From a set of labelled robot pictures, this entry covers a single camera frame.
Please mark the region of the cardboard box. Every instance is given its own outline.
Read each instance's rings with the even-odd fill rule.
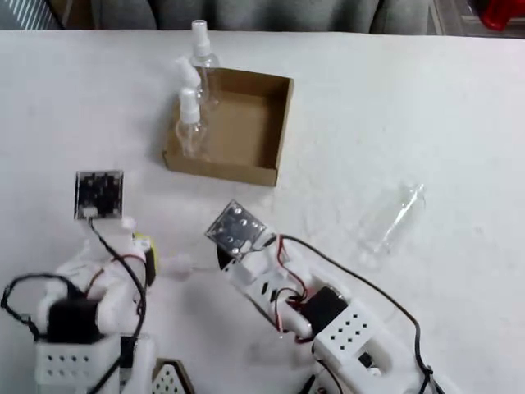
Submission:
[[[162,152],[173,171],[275,186],[294,82],[283,76],[219,69],[221,102],[208,115],[209,161],[186,158],[173,125]]]

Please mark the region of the electrical wire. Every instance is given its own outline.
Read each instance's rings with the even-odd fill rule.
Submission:
[[[3,291],[2,301],[0,301],[0,308],[5,309],[6,312],[8,312],[16,321],[27,326],[33,334],[34,341],[36,342],[41,337],[41,335],[39,333],[39,329],[36,327],[36,324],[34,324],[33,320],[31,319],[31,316],[29,314],[19,314],[7,302],[16,285],[31,279],[57,279],[58,281],[65,283],[67,286],[68,298],[83,298],[84,293],[69,278],[56,273],[27,273],[26,275],[16,277],[11,281],[11,283],[9,283],[9,285],[6,286]]]
[[[301,301],[306,300],[308,298],[308,289],[306,288],[306,285],[304,284],[304,281],[294,273],[291,269],[287,268],[285,264],[282,262],[281,254],[284,251],[286,253],[285,244],[283,243],[282,237],[277,237],[277,262],[281,267],[283,267],[303,288],[303,294],[301,295]]]
[[[126,347],[125,350],[121,352],[121,355],[115,360],[115,362],[109,367],[109,369],[106,371],[106,373],[98,380],[98,383],[93,386],[89,391],[88,394],[95,394],[100,391],[100,389],[106,384],[107,380],[115,373],[115,371],[119,368],[119,365],[121,362],[133,352],[133,349],[135,348],[135,343],[139,337],[140,331],[142,330],[142,326],[144,324],[144,320],[146,318],[146,291],[142,284],[140,283],[140,280],[137,278],[133,270],[130,268],[128,263],[123,259],[122,256],[120,256],[102,237],[102,235],[97,231],[97,229],[93,225],[93,219],[89,220],[89,226],[91,227],[91,230],[95,233],[95,235],[98,237],[104,248],[106,248],[107,252],[120,264],[122,264],[122,267],[128,272],[128,274],[131,277],[131,280],[137,287],[137,290],[140,294],[140,313],[139,313],[139,321],[137,322],[137,326],[135,327],[135,330],[130,338],[130,344]]]
[[[343,394],[343,387],[341,387],[341,384],[339,383],[339,379],[337,379],[336,374],[333,373],[330,368],[328,368],[328,365],[326,364],[324,360],[318,359],[315,356],[315,350],[314,350],[313,345],[312,345],[312,355],[313,355],[313,359],[316,360],[330,374],[331,378],[336,383],[337,389],[339,390],[339,394]]]
[[[98,278],[100,275],[103,274],[103,272],[104,272],[104,268],[100,268],[100,269],[99,269],[99,270],[93,275],[93,277],[91,278],[91,280],[89,281],[88,286],[86,287],[85,292],[84,292],[86,298],[87,298],[88,295],[89,295],[89,291],[91,290],[91,287],[93,287],[93,284],[95,283],[95,281],[97,280],[97,278]]]
[[[425,365],[425,363],[422,360],[421,356],[421,327],[419,326],[419,322],[417,319],[411,315],[411,313],[403,307],[399,302],[397,302],[391,295],[386,293],[384,290],[382,290],[380,287],[376,286],[372,282],[370,282],[367,278],[362,277],[358,273],[355,273],[354,271],[351,271],[347,267],[342,266],[341,264],[337,263],[334,259],[331,259],[326,254],[322,253],[319,249],[315,248],[314,246],[311,246],[308,242],[303,241],[299,238],[296,238],[294,236],[287,236],[287,235],[280,235],[279,236],[282,240],[289,240],[293,242],[297,242],[298,244],[301,244],[302,246],[306,247],[307,249],[311,250],[313,253],[317,254],[322,259],[326,260],[328,263],[334,265],[341,271],[348,273],[350,276],[355,277],[359,281],[365,283],[366,285],[370,286],[373,290],[380,293],[382,296],[384,296],[388,301],[390,301],[394,306],[399,309],[409,320],[412,322],[416,329],[416,335],[414,340],[414,354],[416,357],[416,362],[418,363],[418,367],[421,369],[421,372],[423,374],[423,384],[421,389],[419,390],[419,394],[423,394],[425,392],[425,389],[427,388],[427,384],[431,382],[431,376],[433,375],[434,371],[430,366]],[[438,394],[445,394],[443,389],[440,387],[439,384],[437,384],[436,381],[433,381],[433,384],[435,386],[436,392]]]
[[[281,324],[282,321],[281,321],[281,317],[279,316],[279,312],[277,311],[277,301],[279,300],[279,296],[281,295],[283,291],[291,291],[295,293],[297,297],[301,296],[296,290],[292,289],[291,287],[282,287],[276,293],[276,298],[274,299],[273,303],[274,303],[274,308],[275,308],[274,312],[276,316],[276,328],[278,332],[282,332],[282,324]]]

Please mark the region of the white robotic arm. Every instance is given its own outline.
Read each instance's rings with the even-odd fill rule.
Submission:
[[[276,329],[294,332],[298,343],[312,342],[314,356],[351,392],[459,394],[444,379],[435,384],[430,369],[422,370],[421,360],[341,277],[322,270],[292,242],[285,245],[294,237],[275,236],[235,201],[207,236],[221,248],[219,264],[228,280]]]

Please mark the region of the silver metal plate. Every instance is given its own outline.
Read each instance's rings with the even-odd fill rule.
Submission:
[[[248,253],[266,226],[234,199],[213,222],[206,236],[236,259]]]

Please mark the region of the white table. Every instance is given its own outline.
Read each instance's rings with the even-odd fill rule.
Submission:
[[[399,299],[421,321],[425,360],[465,393],[525,392],[525,43],[217,33],[212,45],[224,66],[295,79],[275,189],[162,165],[173,60],[189,51],[187,32],[0,33],[2,285],[80,248],[76,170],[121,168],[125,211],[161,255],[214,267],[203,232],[236,198]],[[347,261],[372,198],[413,179],[428,186],[427,208],[397,253],[373,272]],[[40,294],[26,287],[16,305],[31,310]],[[273,329],[220,273],[160,277],[149,299],[147,331],[162,356],[185,362],[199,394],[294,393],[308,375],[249,361]],[[393,319],[411,344],[412,328]],[[6,314],[0,333],[0,392],[31,392],[29,333]]]

